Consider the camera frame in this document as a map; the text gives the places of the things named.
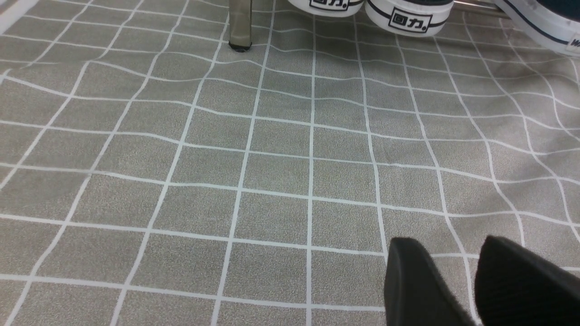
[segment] gray tiled floor mat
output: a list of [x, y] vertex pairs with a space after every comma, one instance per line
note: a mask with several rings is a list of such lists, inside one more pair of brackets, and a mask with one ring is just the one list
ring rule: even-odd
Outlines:
[[487, 17], [254, 9], [244, 54], [226, 0], [40, 0], [0, 35], [0, 322], [382, 325], [394, 236], [472, 314], [487, 234], [580, 274], [580, 61]]

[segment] sneaker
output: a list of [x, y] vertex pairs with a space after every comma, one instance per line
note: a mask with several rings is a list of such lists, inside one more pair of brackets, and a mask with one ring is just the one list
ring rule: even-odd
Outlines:
[[580, 56], [579, 0], [494, 0], [524, 33], [552, 51]]
[[453, 0], [367, 0], [365, 11], [380, 28], [410, 37], [437, 34], [449, 18]]
[[364, 0], [288, 0], [294, 7], [324, 17], [349, 17], [356, 14]]

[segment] metal table leg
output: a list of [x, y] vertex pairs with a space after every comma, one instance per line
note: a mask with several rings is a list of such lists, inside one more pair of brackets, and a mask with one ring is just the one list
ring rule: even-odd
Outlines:
[[252, 46], [252, 0], [230, 0], [230, 46], [236, 52]]

